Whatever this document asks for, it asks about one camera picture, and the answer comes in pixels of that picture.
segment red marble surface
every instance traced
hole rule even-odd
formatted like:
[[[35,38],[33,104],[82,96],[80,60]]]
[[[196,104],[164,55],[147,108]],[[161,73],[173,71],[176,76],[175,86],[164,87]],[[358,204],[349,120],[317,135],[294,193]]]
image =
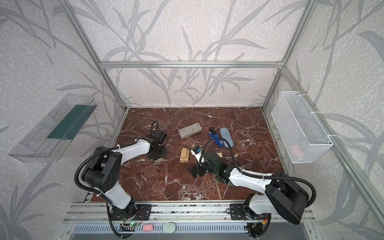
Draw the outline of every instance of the red marble surface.
[[[181,163],[183,147],[203,146],[210,139],[208,129],[227,127],[234,142],[233,152],[241,168],[274,173],[283,170],[275,145],[260,108],[131,108],[117,138],[116,144],[132,142],[140,134],[147,135],[154,120],[168,135],[167,156],[163,161],[149,160],[141,155],[126,162],[120,169],[119,182],[137,201],[154,200],[235,200],[246,199],[255,191],[218,183],[212,174],[193,177],[187,171],[197,163],[189,154],[189,162]],[[198,122],[202,131],[181,139],[178,129]],[[215,142],[206,150],[223,153],[223,161],[233,163],[227,148]],[[92,201],[104,201],[100,197]]]

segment red wire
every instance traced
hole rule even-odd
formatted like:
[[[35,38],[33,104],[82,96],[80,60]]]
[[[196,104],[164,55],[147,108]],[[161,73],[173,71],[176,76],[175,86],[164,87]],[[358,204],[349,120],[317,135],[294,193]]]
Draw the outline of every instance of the red wire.
[[[141,213],[143,215],[143,218],[141,219],[141,222],[140,222],[140,224],[141,224],[144,220],[144,213],[143,212],[137,212],[136,214],[138,214],[138,213]]]

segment pink eraser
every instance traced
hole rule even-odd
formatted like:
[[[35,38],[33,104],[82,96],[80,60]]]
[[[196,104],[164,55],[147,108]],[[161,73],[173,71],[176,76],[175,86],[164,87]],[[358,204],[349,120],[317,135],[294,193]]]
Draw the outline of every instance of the pink eraser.
[[[152,224],[146,224],[143,226],[144,232],[150,232],[153,231],[153,225]]]

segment metal mesh basket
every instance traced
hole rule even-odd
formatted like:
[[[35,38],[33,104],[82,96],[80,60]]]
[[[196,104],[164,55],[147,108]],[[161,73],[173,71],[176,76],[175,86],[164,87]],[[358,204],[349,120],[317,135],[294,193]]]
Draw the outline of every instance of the metal mesh basket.
[[[271,114],[293,163],[313,162],[333,146],[314,112],[297,91],[281,92]]]

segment metal bracket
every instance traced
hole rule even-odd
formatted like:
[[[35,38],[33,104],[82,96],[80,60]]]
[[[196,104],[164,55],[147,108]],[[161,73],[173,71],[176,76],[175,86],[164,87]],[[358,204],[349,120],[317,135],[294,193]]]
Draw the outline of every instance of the metal bracket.
[[[229,208],[231,211],[232,220],[249,220],[249,218],[245,216],[243,204],[230,204]],[[266,219],[266,214],[261,214],[261,215],[258,215],[254,220],[264,221],[265,219]]]
[[[151,204],[135,204],[138,213],[130,221],[148,221],[151,214]],[[111,212],[112,221],[123,221],[123,219],[115,212]]]

